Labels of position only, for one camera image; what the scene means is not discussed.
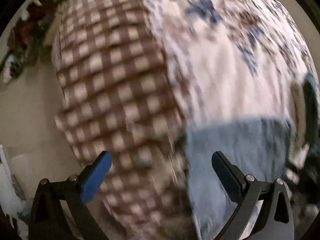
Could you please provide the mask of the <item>frayed blue denim shorts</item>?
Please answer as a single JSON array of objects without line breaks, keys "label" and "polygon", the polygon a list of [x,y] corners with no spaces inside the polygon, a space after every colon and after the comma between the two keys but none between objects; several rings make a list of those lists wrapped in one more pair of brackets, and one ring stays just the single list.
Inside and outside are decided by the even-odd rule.
[{"label": "frayed blue denim shorts", "polygon": [[282,181],[295,129],[249,119],[187,130],[188,196],[199,239],[293,239]]}]

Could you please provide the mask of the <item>floral quilt bed cover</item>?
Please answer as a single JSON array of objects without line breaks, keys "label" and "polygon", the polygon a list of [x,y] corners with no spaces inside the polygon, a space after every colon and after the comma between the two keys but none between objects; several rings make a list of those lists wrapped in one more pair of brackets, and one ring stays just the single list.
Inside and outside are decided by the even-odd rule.
[{"label": "floral quilt bed cover", "polygon": [[[187,130],[288,120],[291,82],[311,72],[304,37],[277,0],[68,0],[52,50],[56,125],[81,165],[112,154],[100,188],[127,239],[199,239]],[[295,149],[297,178],[312,146]]]}]

